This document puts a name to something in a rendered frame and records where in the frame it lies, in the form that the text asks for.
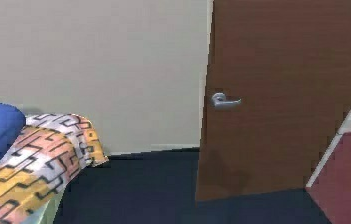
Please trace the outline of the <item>brown wooden room door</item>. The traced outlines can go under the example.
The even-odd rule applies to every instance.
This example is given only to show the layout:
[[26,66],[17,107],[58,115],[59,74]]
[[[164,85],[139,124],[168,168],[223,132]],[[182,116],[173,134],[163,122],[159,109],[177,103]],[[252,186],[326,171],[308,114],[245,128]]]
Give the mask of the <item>brown wooden room door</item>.
[[211,31],[197,200],[304,187],[351,109],[351,0],[214,0]]

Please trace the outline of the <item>bed with patterned blanket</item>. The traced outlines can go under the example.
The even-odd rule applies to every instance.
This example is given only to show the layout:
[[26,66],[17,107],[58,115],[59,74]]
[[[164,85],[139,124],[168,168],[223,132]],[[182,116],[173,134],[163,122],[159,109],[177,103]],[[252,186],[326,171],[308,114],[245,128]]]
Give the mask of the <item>bed with patterned blanket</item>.
[[0,224],[22,224],[86,167],[108,161],[97,132],[76,114],[42,114],[26,125],[0,160]]

